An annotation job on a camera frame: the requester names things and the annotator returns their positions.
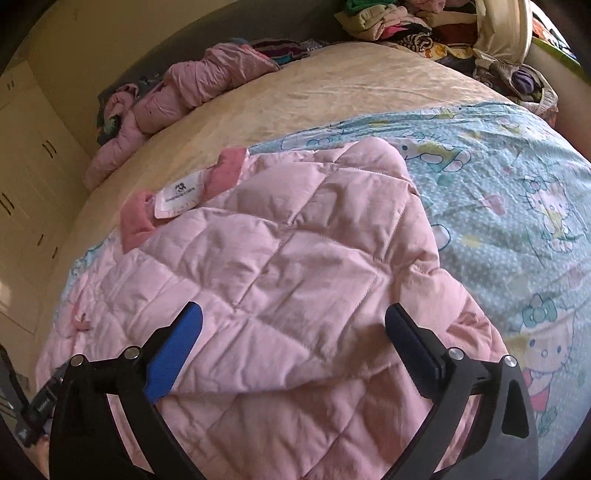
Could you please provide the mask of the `light pink quilted jacket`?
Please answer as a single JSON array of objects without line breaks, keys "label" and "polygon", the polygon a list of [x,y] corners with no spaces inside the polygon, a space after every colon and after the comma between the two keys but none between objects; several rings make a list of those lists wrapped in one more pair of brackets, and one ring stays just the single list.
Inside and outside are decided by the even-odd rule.
[{"label": "light pink quilted jacket", "polygon": [[377,479],[431,407],[391,344],[401,304],[448,347],[507,351],[440,264],[406,162],[386,140],[245,155],[235,186],[123,252],[108,241],[36,365],[118,356],[188,302],[204,327],[159,405],[211,479]]}]

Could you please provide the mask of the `pile of assorted clothes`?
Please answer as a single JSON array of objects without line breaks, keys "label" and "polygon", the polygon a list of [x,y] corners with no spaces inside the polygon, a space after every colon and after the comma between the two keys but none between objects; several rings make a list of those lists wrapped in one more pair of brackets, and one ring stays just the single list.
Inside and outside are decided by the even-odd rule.
[{"label": "pile of assorted clothes", "polygon": [[402,48],[469,76],[551,124],[558,95],[526,63],[487,61],[476,56],[475,1],[346,1],[335,13],[356,40]]}]

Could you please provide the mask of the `blue cartoon cat quilt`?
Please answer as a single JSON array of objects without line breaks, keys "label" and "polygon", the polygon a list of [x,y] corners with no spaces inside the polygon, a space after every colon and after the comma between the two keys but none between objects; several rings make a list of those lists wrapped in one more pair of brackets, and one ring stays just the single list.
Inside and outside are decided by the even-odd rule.
[{"label": "blue cartoon cat quilt", "polygon": [[[204,182],[184,185],[199,207],[235,186],[245,155],[335,150],[367,137],[399,151],[441,266],[518,359],[546,473],[590,408],[590,166],[543,120],[504,103],[365,116],[224,150]],[[162,222],[152,211],[129,201],[120,227],[73,265],[54,322],[108,241],[129,252],[182,215]]]}]

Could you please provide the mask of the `cream wardrobe with drawers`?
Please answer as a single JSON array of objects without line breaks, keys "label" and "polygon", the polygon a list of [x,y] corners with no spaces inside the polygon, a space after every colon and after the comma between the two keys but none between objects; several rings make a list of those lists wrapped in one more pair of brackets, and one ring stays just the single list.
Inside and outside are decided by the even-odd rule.
[{"label": "cream wardrobe with drawers", "polygon": [[28,374],[60,247],[87,198],[82,147],[27,62],[1,76],[1,343]]}]

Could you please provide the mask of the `crumpled pink puffer coat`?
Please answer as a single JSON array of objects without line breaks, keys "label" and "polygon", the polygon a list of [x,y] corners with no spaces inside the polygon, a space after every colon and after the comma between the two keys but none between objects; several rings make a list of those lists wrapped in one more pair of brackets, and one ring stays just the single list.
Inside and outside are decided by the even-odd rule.
[{"label": "crumpled pink puffer coat", "polygon": [[102,110],[102,126],[114,136],[93,156],[83,185],[95,190],[154,134],[223,93],[279,70],[252,46],[218,43],[199,60],[171,65],[144,94],[137,83],[119,87]]}]

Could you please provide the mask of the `beige bed cover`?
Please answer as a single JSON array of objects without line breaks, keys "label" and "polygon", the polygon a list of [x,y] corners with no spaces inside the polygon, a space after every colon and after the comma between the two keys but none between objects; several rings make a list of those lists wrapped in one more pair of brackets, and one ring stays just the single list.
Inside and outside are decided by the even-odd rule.
[{"label": "beige bed cover", "polygon": [[48,337],[72,263],[118,224],[120,207],[134,192],[160,189],[207,167],[226,147],[252,146],[367,114],[502,99],[482,83],[415,53],[346,42],[193,110],[153,136],[86,200],[58,252],[31,359],[38,360]]}]

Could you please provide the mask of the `cream curtain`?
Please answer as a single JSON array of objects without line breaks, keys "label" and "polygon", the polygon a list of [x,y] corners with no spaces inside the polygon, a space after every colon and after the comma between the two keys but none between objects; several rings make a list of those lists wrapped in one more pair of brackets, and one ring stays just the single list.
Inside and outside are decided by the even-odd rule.
[{"label": "cream curtain", "polygon": [[476,0],[476,56],[521,64],[532,42],[533,12],[527,0]]}]

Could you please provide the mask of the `grey upholstered headboard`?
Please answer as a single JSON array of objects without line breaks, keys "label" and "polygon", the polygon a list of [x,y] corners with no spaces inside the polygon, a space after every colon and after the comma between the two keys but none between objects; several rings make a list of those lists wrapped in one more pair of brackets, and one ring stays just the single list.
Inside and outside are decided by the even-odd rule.
[{"label": "grey upholstered headboard", "polygon": [[99,110],[96,125],[102,125],[104,106],[119,86],[153,78],[174,63],[197,60],[216,43],[233,38],[297,42],[345,39],[345,30],[335,19],[335,13],[344,7],[345,3],[339,0],[257,0],[236,1],[215,10],[153,47],[101,91],[97,96]]}]

